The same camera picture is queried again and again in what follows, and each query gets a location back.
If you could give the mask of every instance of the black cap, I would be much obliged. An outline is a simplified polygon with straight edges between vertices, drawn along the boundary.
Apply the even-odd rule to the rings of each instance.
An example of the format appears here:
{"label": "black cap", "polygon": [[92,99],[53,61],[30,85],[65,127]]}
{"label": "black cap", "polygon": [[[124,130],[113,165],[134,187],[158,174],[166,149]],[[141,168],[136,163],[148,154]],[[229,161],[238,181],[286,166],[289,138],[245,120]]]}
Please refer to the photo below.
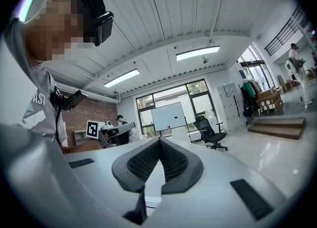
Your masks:
{"label": "black cap", "polygon": [[76,0],[77,13],[83,14],[84,37],[94,37],[95,19],[106,12],[104,0]]}
{"label": "black cap", "polygon": [[291,44],[291,47],[293,47],[293,46],[295,46],[295,47],[298,49],[298,47],[296,46],[296,44]]}
{"label": "black cap", "polygon": [[122,115],[117,115],[116,121],[119,120],[119,118],[123,118],[123,116]]}

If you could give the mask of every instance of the glass door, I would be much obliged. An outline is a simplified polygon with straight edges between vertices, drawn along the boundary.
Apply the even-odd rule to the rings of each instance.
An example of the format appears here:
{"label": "glass door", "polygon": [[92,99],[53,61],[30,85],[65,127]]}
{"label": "glass door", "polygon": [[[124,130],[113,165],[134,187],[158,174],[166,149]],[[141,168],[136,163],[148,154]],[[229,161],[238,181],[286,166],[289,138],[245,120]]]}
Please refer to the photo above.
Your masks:
{"label": "glass door", "polygon": [[254,80],[259,83],[262,91],[269,90],[270,85],[266,79],[266,76],[262,68],[259,65],[256,65],[256,66],[250,66],[249,69],[252,73]]}

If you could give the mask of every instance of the whiteboard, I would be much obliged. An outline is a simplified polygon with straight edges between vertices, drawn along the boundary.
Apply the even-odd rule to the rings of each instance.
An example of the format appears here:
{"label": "whiteboard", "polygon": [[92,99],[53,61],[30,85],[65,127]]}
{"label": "whiteboard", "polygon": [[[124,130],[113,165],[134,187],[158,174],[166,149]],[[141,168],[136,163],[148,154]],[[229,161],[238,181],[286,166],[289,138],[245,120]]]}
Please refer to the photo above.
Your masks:
{"label": "whiteboard", "polygon": [[180,102],[151,109],[155,131],[185,126],[185,116]]}

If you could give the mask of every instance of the brick wall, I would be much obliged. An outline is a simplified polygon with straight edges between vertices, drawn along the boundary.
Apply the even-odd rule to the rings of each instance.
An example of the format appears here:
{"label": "brick wall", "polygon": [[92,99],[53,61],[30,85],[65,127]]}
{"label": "brick wall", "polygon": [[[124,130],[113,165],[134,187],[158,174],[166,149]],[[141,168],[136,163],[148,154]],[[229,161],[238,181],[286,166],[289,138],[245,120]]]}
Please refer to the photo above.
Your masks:
{"label": "brick wall", "polygon": [[73,131],[85,130],[87,120],[111,121],[117,125],[117,108],[115,104],[105,103],[98,100],[86,99],[71,111],[62,111],[63,121],[66,123],[68,146],[74,146]]}

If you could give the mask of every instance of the ceiling light panel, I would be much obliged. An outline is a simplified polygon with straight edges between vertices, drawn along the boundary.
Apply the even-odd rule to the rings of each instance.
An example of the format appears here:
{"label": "ceiling light panel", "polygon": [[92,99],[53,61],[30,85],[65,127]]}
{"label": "ceiling light panel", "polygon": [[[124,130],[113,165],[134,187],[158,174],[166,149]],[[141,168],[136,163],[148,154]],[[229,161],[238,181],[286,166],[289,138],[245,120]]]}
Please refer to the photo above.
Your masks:
{"label": "ceiling light panel", "polygon": [[200,56],[200,55],[206,55],[210,53],[215,53],[218,52],[220,49],[220,46],[213,46],[213,47],[208,47],[208,48],[200,48],[200,49],[195,49],[191,51],[187,51],[184,53],[180,53],[176,55],[176,60],[180,61],[186,58],[194,57],[194,56]]}
{"label": "ceiling light panel", "polygon": [[139,75],[139,74],[140,74],[140,72],[138,71],[138,69],[134,69],[134,70],[132,70],[130,72],[127,72],[127,73],[115,78],[114,80],[109,81],[104,86],[106,88],[112,87],[112,86],[114,86],[114,85],[116,85],[116,84],[118,84],[118,83],[120,83],[122,81],[130,79],[130,78],[132,78],[132,77],[134,77],[136,75]]}

